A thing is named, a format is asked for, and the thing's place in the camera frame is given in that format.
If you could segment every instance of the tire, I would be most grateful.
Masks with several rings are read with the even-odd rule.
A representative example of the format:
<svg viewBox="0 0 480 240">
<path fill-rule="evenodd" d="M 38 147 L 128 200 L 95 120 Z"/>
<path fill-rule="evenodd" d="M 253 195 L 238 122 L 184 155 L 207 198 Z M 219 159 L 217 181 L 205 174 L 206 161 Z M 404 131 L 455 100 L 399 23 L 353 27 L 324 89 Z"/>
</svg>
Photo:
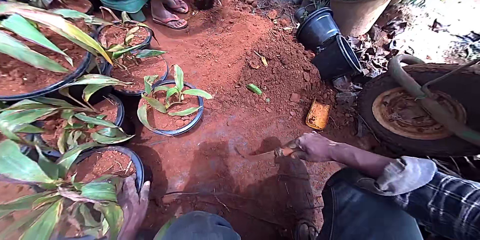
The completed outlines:
<svg viewBox="0 0 480 240">
<path fill-rule="evenodd" d="M 456 64 L 416 64 L 403 67 L 420 85 L 457 68 Z M 437 140 L 418 140 L 397 135 L 384 128 L 374 117 L 372 104 L 381 93 L 400 85 L 384 73 L 365 84 L 358 96 L 358 113 L 381 141 L 393 152 L 411 157 L 462 157 L 480 154 L 475 146 L 455 135 Z M 466 111 L 466 124 L 480 131 L 480 67 L 472 66 L 456 72 L 429 87 L 442 91 L 456 99 Z"/>
</svg>

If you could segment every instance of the foot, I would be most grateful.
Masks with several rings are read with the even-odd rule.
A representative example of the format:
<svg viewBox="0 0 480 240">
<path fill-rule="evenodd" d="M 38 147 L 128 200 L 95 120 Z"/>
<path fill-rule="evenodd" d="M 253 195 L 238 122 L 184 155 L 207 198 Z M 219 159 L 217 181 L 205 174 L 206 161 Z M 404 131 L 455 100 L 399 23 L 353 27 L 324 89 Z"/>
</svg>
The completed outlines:
<svg viewBox="0 0 480 240">
<path fill-rule="evenodd" d="M 178 13 L 187 13 L 188 5 L 183 0 L 161 0 L 164 5 Z"/>
<path fill-rule="evenodd" d="M 152 17 L 155 22 L 172 29 L 182 29 L 187 25 L 187 21 L 166 10 L 160 0 L 152 0 L 150 6 L 152 6 Z"/>
<path fill-rule="evenodd" d="M 301 220 L 297 223 L 294 240 L 316 240 L 318 230 L 315 225 L 307 220 Z"/>
</svg>

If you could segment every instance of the plaid shirt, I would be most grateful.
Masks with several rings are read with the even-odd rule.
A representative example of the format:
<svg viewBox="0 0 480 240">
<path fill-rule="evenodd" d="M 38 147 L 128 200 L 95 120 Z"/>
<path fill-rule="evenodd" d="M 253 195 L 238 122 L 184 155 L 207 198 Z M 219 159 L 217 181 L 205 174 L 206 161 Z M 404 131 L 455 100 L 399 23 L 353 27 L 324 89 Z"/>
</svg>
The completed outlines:
<svg viewBox="0 0 480 240">
<path fill-rule="evenodd" d="M 423 187 L 392 198 L 432 233 L 480 239 L 480 183 L 435 172 Z"/>
</svg>

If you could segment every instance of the rusty wheel rim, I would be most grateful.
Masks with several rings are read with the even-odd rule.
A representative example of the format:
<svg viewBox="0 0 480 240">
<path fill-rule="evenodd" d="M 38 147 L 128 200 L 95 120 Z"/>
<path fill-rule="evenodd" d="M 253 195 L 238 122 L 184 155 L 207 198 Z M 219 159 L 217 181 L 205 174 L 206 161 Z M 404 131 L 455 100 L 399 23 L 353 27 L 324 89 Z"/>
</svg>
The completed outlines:
<svg viewBox="0 0 480 240">
<path fill-rule="evenodd" d="M 435 91 L 435 100 L 465 123 L 465 108 L 450 95 Z M 437 140 L 452 133 L 435 121 L 402 87 L 381 93 L 372 104 L 375 119 L 387 130 L 411 139 Z"/>
</svg>

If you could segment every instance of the small shovel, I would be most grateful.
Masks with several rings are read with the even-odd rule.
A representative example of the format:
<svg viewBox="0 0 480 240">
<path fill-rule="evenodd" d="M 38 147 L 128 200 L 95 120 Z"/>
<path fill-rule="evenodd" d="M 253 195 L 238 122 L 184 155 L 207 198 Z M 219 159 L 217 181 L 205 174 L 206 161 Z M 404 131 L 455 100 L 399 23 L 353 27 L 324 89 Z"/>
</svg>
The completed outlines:
<svg viewBox="0 0 480 240">
<path fill-rule="evenodd" d="M 245 158 L 251 162 L 256 162 L 260 160 L 267 160 L 267 159 L 275 159 L 276 157 L 291 157 L 291 158 L 298 158 L 297 152 L 302 151 L 298 145 L 295 143 L 295 140 L 291 140 L 290 142 L 277 147 L 277 149 L 273 151 L 269 151 L 263 154 L 253 155 L 253 156 L 246 156 Z"/>
</svg>

